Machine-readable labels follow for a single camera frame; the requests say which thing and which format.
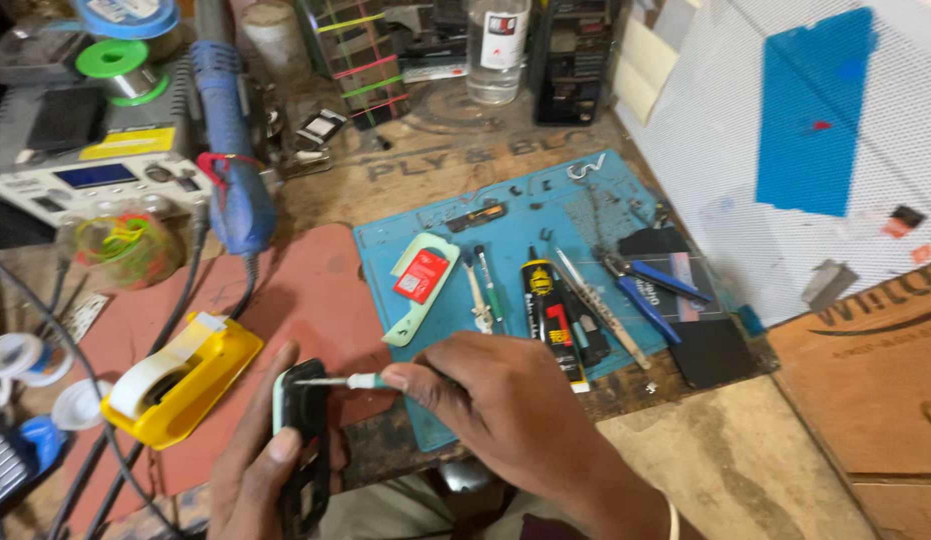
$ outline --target bracelet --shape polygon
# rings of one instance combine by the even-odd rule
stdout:
[[[678,509],[672,504],[672,499],[669,498],[668,493],[661,489],[658,492],[662,494],[662,497],[665,497],[665,502],[669,504],[669,540],[678,540],[679,529],[681,529],[678,522]]]

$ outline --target green spool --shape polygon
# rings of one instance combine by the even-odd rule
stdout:
[[[114,105],[133,107],[152,101],[169,87],[166,74],[155,82],[147,60],[148,45],[144,41],[107,39],[82,51],[75,59],[75,68],[87,77],[104,81],[113,94],[109,101]]]

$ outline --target plastic bottle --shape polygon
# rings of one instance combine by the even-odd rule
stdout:
[[[500,107],[519,93],[531,0],[468,0],[468,66],[472,101]]]
[[[312,73],[295,10],[289,4],[263,0],[246,7],[242,29],[259,51],[268,75],[284,91]]]

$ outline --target mobile phone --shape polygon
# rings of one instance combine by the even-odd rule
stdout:
[[[296,381],[325,378],[325,366],[312,358],[275,380],[272,387],[272,433],[285,426],[299,430],[305,448],[297,469],[282,488],[279,515],[284,540],[309,538],[329,505],[329,431],[326,421],[327,386],[296,384]]]

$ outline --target tape dispenser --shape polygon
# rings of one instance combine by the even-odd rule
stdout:
[[[224,316],[193,312],[188,320],[101,402],[106,420],[156,450],[191,435],[263,347],[262,339]]]

